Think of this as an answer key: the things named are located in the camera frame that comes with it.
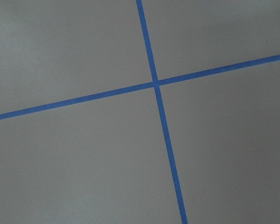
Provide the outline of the blue tape grid lines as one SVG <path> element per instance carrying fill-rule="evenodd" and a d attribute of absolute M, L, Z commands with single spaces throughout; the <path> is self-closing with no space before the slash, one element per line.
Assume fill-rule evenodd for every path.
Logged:
<path fill-rule="evenodd" d="M 189 74 L 179 75 L 179 76 L 175 76 L 175 77 L 159 79 L 158 75 L 157 75 L 156 66 L 155 66 L 154 54 L 153 54 L 153 50 L 152 50 L 152 46 L 151 46 L 149 31 L 147 28 L 147 22 L 146 22 L 146 17 L 145 17 L 145 10 L 143 8 L 143 3 L 141 0 L 138 0 L 138 1 L 136 1 L 136 5 L 137 5 L 137 11 L 138 11 L 140 25 L 141 25 L 141 31 L 142 31 L 143 39 L 144 39 L 144 43 L 145 43 L 147 59 L 148 59 L 148 64 L 149 64 L 149 68 L 150 68 L 150 74 L 151 74 L 151 78 L 152 78 L 151 82 L 132 85 L 132 86 L 123 87 L 123 88 L 119 88 L 119 89 L 115 89 L 115 90 L 104 91 L 104 92 L 95 93 L 95 94 L 91 94 L 91 95 L 87 95 L 87 96 L 81 96 L 78 98 L 57 101 L 57 102 L 53 102 L 53 103 L 49 103 L 49 104 L 38 105 L 38 106 L 25 108 L 25 109 L 21 109 L 21 110 L 16 110 L 16 111 L 12 111 L 12 112 L 2 113 L 2 114 L 0 114 L 0 120 L 23 116 L 23 115 L 27 115 L 27 114 L 36 113 L 36 112 L 42 112 L 42 111 L 46 111 L 46 110 L 52 110 L 55 108 L 65 107 L 65 106 L 69 106 L 69 105 L 76 105 L 76 104 L 90 102 L 90 101 L 101 99 L 101 98 L 108 98 L 108 97 L 112 97 L 112 96 L 116 96 L 116 95 L 126 94 L 129 92 L 140 91 L 140 90 L 152 88 L 154 90 L 154 95 L 155 95 L 156 103 L 157 103 L 157 107 L 158 107 L 158 114 L 160 116 L 161 127 L 162 127 L 165 145 L 166 145 L 166 151 L 167 151 L 167 155 L 168 155 L 168 161 L 169 161 L 170 171 L 171 171 L 173 184 L 174 184 L 174 188 L 175 188 L 175 195 L 176 195 L 176 199 L 177 199 L 177 203 L 178 203 L 181 221 L 183 224 L 187 224 L 189 221 L 188 221 L 188 217 L 187 217 L 187 213 L 186 213 L 186 209 L 185 209 L 185 205 L 184 205 L 182 189 L 181 189 L 181 185 L 180 185 L 180 179 L 179 179 L 178 170 L 177 170 L 177 166 L 176 166 L 173 146 L 172 146 L 172 142 L 171 142 L 171 138 L 170 138 L 168 122 L 167 122 L 164 103 L 163 103 L 162 94 L 161 94 L 161 86 L 178 83 L 178 82 L 183 82 L 183 81 L 196 79 L 196 78 L 200 78 L 200 77 L 206 77 L 206 76 L 210 76 L 210 75 L 225 73 L 225 72 L 229 72 L 232 70 L 239 70 L 239 69 L 243 69 L 243 68 L 247 68 L 247 67 L 258 66 L 261 64 L 277 62 L 277 61 L 280 61 L 280 54 L 274 55 L 274 56 L 263 57 L 263 58 L 259 58 L 259 59 L 254 59 L 254 60 L 249 60 L 249 61 L 245 61 L 245 62 L 230 64 L 230 65 L 225 65 L 225 66 L 212 68 L 212 69 L 208 69 L 208 70 L 192 72 Z"/>

